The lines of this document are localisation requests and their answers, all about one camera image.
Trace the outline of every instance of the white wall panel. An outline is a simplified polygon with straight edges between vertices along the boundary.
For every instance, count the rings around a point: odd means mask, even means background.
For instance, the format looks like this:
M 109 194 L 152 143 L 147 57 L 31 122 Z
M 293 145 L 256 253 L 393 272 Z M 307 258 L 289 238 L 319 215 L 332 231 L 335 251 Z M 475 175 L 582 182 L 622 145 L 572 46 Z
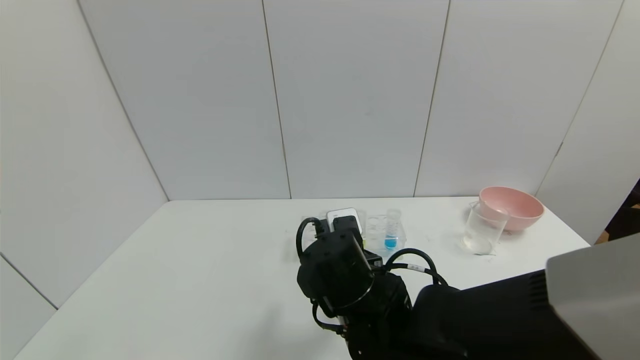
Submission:
M 538 198 L 593 244 L 640 177 L 640 2 L 627 0 Z
M 412 196 L 447 0 L 265 0 L 291 195 Z
M 289 198 L 260 0 L 81 0 L 170 200 Z
M 621 0 L 452 0 L 416 196 L 540 186 Z
M 56 310 L 0 259 L 0 359 L 12 360 Z
M 1 250 L 60 306 L 166 197 L 78 4 L 2 16 Z

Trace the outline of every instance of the black cable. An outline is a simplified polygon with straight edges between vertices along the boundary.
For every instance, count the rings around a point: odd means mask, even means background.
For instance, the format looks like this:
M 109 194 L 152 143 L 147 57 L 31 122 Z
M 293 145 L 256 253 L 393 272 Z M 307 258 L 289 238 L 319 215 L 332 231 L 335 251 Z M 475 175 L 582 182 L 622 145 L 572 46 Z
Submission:
M 414 254 L 414 255 L 418 255 L 418 256 L 420 256 L 422 259 L 425 259 L 425 260 L 427 261 L 427 264 L 429 264 L 429 268 L 431 269 L 431 271 L 432 271 L 434 274 L 437 274 L 437 273 L 438 273 L 438 270 L 436 270 L 436 265 L 435 265 L 435 263 L 433 262 L 433 260 L 431 260 L 431 258 L 430 258 L 430 257 L 429 257 L 429 256 L 428 256 L 424 251 L 422 251 L 422 250 L 418 250 L 418 249 L 412 249 L 412 248 L 401 249 L 401 250 L 396 251 L 396 253 L 395 253 L 395 254 L 393 254 L 393 255 L 391 255 L 391 257 L 389 258 L 389 260 L 387 260 L 387 263 L 385 264 L 385 268 L 389 269 L 389 268 L 390 268 L 389 266 L 390 266 L 391 264 L 393 264 L 393 263 L 394 263 L 394 261 L 395 261 L 397 258 L 399 258 L 399 257 L 401 257 L 402 255 L 405 255 L 405 254 Z M 435 276 L 433 276 L 433 275 L 431 275 L 431 276 L 433 277 L 433 283 L 434 283 L 434 284 L 437 284 L 438 282 L 437 282 L 437 280 L 436 280 L 436 277 L 435 277 Z
M 433 283 L 437 284 L 440 283 L 442 285 L 449 285 L 447 284 L 447 281 L 437 272 L 431 270 L 431 269 L 427 269 L 423 266 L 416 266 L 413 265 L 413 268 L 410 267 L 409 264 L 404 264 L 404 263 L 393 263 L 390 264 L 389 266 L 385 265 L 385 267 L 387 268 L 387 270 L 391 270 L 391 269 L 410 269 L 410 270 L 416 270 L 416 271 L 421 271 L 424 272 L 425 274 L 429 274 L 433 277 Z
M 318 303 L 313 301 L 313 305 L 314 306 L 311 309 L 311 312 L 313 313 L 314 320 L 316 321 L 316 324 L 318 324 L 318 326 L 320 326 L 324 330 L 331 330 L 331 331 L 335 332 L 338 335 L 341 335 L 344 332 L 344 327 L 342 325 L 338 325 L 338 324 L 334 324 L 334 323 L 324 323 L 324 322 L 318 320 L 318 316 L 317 316 Z
M 296 234 L 296 251 L 298 252 L 298 259 L 302 257 L 302 234 L 305 232 L 305 227 L 309 223 L 314 223 L 314 227 L 316 228 L 316 235 L 322 233 L 322 223 L 318 218 L 306 218 L 302 220 L 300 226 L 298 227 L 298 233 Z

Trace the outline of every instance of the white table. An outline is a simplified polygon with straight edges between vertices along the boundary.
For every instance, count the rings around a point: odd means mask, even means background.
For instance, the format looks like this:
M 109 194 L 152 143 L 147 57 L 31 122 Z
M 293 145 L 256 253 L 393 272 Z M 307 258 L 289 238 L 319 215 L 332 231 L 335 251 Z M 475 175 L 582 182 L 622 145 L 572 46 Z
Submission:
M 399 208 L 407 247 L 427 252 L 451 286 L 539 270 L 587 243 L 549 210 L 496 256 L 458 247 L 475 198 L 173 201 L 145 222 L 18 355 L 27 359 L 349 359 L 344 341 L 311 318 L 296 283 L 304 216 Z M 403 261 L 421 264 L 418 257 Z M 431 283 L 403 275 L 412 299 Z

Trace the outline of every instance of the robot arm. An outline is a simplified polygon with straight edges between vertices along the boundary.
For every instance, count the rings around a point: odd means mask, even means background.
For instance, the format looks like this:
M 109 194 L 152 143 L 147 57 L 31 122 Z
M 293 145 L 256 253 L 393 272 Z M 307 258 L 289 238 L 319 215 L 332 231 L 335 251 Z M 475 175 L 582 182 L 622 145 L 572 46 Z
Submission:
M 317 240 L 302 251 L 309 223 Z M 363 248 L 353 217 L 336 218 L 333 232 L 309 218 L 298 234 L 298 284 L 316 323 L 345 338 L 353 359 L 595 358 L 554 312 L 544 270 L 460 291 L 420 250 L 400 250 L 383 265 Z M 430 268 L 395 263 L 402 254 L 421 256 Z M 433 278 L 414 305 L 402 278 L 390 272 L 396 268 Z M 318 308 L 340 325 L 320 322 Z

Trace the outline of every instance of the blue liquid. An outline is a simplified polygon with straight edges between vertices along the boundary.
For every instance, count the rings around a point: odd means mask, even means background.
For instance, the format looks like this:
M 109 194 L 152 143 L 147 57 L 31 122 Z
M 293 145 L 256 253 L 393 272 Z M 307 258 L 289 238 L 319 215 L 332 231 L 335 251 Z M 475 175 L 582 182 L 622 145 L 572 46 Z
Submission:
M 398 244 L 398 237 L 390 234 L 385 236 L 385 247 L 389 250 L 395 249 Z

